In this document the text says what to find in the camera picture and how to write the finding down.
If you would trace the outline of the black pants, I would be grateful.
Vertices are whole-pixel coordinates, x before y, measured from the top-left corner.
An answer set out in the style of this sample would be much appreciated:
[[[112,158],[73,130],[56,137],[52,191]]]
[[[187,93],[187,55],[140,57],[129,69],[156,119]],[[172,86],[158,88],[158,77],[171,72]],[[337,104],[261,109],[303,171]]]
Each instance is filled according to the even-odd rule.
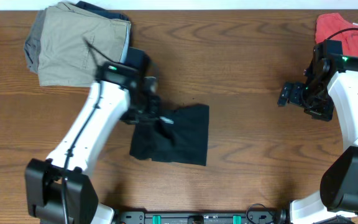
[[[157,119],[135,126],[129,154],[138,160],[205,166],[209,106],[163,110]]]

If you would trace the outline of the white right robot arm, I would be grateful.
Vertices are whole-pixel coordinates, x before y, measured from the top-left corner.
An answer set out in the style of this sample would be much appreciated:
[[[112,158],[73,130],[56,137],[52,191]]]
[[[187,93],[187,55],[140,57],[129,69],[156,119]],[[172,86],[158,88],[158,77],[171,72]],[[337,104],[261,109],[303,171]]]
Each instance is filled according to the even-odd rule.
[[[290,223],[345,222],[358,217],[358,57],[313,57],[305,83],[286,82],[278,105],[290,103],[314,119],[337,115],[343,153],[323,174],[319,190],[292,201]]]

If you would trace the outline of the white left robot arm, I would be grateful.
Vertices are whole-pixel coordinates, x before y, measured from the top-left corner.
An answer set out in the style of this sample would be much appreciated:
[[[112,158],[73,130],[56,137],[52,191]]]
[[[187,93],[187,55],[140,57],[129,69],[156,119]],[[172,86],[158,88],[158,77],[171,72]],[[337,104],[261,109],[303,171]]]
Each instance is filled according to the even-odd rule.
[[[114,209],[99,202],[91,176],[119,121],[158,119],[158,70],[106,62],[98,67],[88,97],[73,125],[45,160],[25,169],[27,209],[41,223],[112,223]]]

